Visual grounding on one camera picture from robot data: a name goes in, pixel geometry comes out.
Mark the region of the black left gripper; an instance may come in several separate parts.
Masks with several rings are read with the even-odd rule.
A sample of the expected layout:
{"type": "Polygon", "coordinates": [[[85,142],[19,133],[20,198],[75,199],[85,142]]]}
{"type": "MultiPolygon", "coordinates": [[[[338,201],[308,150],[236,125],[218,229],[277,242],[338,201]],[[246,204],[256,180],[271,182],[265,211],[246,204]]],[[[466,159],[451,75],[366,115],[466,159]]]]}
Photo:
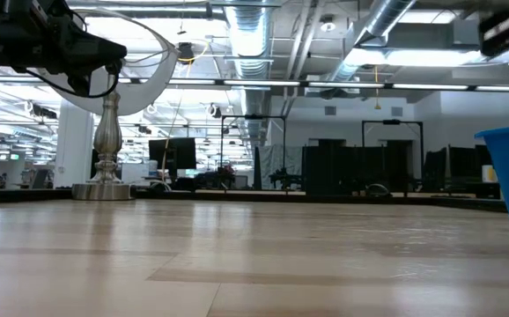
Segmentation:
{"type": "MultiPolygon", "coordinates": [[[[32,2],[31,14],[43,36],[43,68],[49,74],[63,74],[70,84],[89,84],[91,72],[83,66],[76,65],[74,53],[77,41],[81,39],[84,29],[76,22],[78,18],[85,22],[65,2],[32,2]]],[[[127,55],[127,48],[122,44],[92,35],[92,44],[101,53],[92,63],[92,70],[104,68],[107,73],[119,73],[127,55]]]]}

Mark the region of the silver lamp with white shade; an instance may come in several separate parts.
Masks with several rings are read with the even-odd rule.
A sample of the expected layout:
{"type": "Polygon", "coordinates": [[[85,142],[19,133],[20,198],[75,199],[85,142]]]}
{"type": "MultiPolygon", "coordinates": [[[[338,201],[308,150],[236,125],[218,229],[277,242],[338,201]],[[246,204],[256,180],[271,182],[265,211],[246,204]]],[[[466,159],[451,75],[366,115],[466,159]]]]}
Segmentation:
{"type": "Polygon", "coordinates": [[[122,147],[118,117],[135,114],[166,89],[179,51],[158,32],[161,58],[153,74],[142,84],[118,80],[114,92],[99,99],[83,99],[54,90],[62,97],[54,185],[68,187],[77,200],[120,201],[132,197],[128,184],[116,174],[122,147]]]}

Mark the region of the bright ceiling light panel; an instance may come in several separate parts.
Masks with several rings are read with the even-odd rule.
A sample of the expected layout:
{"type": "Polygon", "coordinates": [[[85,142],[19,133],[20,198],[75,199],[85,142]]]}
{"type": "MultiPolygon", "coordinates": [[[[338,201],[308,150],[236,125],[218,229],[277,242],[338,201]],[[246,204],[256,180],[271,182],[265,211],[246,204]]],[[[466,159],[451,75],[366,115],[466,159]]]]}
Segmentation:
{"type": "Polygon", "coordinates": [[[392,65],[414,67],[456,67],[478,62],[479,51],[394,49],[372,50],[354,48],[345,57],[344,63],[352,66],[392,65]]]}

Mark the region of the black computer monitor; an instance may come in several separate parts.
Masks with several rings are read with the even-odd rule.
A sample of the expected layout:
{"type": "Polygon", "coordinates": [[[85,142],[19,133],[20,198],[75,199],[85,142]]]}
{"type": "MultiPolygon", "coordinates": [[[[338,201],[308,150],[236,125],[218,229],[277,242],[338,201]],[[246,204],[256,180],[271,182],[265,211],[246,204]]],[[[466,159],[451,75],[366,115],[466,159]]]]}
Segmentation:
{"type": "Polygon", "coordinates": [[[155,139],[148,146],[150,160],[157,161],[159,169],[196,169],[194,138],[155,139]]]}

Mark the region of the black partition screen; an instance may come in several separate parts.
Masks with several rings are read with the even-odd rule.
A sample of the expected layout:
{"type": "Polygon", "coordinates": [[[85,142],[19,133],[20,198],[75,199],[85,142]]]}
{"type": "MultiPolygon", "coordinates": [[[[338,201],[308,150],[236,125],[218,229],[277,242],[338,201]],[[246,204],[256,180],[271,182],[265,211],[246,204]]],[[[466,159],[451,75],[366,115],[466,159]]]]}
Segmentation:
{"type": "Polygon", "coordinates": [[[480,181],[483,166],[491,164],[486,145],[476,145],[474,148],[447,146],[426,153],[424,178],[430,181],[446,178],[480,181]]]}
{"type": "Polygon", "coordinates": [[[302,154],[302,177],[308,195],[356,195],[380,183],[390,192],[410,190],[408,154],[394,146],[308,146],[302,154]]]}

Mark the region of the long ceiling light strip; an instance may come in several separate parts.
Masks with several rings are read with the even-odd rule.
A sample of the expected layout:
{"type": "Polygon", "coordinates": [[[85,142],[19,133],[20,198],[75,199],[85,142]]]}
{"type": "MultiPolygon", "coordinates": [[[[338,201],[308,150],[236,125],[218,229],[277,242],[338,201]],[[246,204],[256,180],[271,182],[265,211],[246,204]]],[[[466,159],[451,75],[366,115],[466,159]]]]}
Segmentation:
{"type": "Polygon", "coordinates": [[[247,79],[186,79],[174,78],[169,85],[210,85],[240,87],[292,87],[319,89],[373,89],[411,91],[457,91],[457,92],[509,92],[509,85],[450,85],[450,84],[409,84],[376,82],[323,82],[297,80],[247,80],[247,79]]]}

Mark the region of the grey tarp cover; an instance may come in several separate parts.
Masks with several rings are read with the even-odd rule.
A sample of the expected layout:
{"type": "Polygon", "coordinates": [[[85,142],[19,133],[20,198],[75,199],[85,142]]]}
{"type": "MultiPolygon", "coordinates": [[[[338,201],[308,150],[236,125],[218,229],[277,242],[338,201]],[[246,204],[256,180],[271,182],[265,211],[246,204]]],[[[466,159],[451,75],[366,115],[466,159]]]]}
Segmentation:
{"type": "Polygon", "coordinates": [[[270,176],[283,167],[288,175],[302,175],[301,146],[284,146],[272,144],[260,146],[255,149],[254,175],[261,181],[262,189],[273,189],[270,176]]]}

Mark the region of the silver ventilation duct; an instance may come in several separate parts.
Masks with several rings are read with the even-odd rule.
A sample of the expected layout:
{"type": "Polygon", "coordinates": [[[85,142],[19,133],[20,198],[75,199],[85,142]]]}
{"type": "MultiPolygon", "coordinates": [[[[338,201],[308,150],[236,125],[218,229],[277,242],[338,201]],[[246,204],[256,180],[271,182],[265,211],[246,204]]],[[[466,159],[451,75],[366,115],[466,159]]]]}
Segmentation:
{"type": "Polygon", "coordinates": [[[368,41],[387,43],[388,34],[417,0],[374,0],[369,14],[350,24],[344,38],[346,56],[327,76],[328,82],[349,81],[366,62],[358,57],[360,45],[368,41]]]}
{"type": "MultiPolygon", "coordinates": [[[[268,0],[234,0],[238,5],[225,7],[229,24],[232,53],[240,60],[234,62],[236,76],[243,80],[269,79],[270,18],[272,9],[262,4],[268,0]]],[[[243,114],[268,115],[270,90],[246,88],[241,93],[243,114]]],[[[247,137],[253,147],[264,145],[268,119],[247,121],[247,137]]]]}

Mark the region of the black metal frame rig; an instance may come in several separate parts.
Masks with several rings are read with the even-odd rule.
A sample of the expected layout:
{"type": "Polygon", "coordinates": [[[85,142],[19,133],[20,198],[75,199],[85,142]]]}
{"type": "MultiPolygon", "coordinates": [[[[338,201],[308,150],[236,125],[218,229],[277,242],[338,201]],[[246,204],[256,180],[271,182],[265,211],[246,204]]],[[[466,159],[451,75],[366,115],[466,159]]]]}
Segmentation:
{"type": "Polygon", "coordinates": [[[421,182],[423,176],[424,176],[424,124],[419,121],[401,121],[397,119],[389,119],[389,120],[381,120],[381,121],[362,121],[361,122],[361,147],[365,148],[365,138],[367,135],[367,132],[365,131],[365,125],[367,123],[370,124],[382,124],[382,125],[406,125],[410,130],[412,128],[410,127],[410,124],[415,124],[419,128],[419,144],[420,144],[420,174],[419,178],[411,178],[408,176],[406,178],[406,183],[408,185],[417,185],[421,182]]]}
{"type": "Polygon", "coordinates": [[[282,169],[284,171],[287,171],[286,165],[285,165],[285,158],[286,158],[286,131],[287,131],[287,125],[286,120],[287,117],[284,115],[268,115],[268,114],[223,114],[220,118],[220,148],[219,148],[219,167],[224,167],[224,137],[225,137],[225,130],[229,127],[232,127],[234,123],[238,120],[242,119],[244,122],[251,122],[251,121],[271,121],[274,119],[281,120],[283,122],[283,143],[282,143],[282,169]]]}

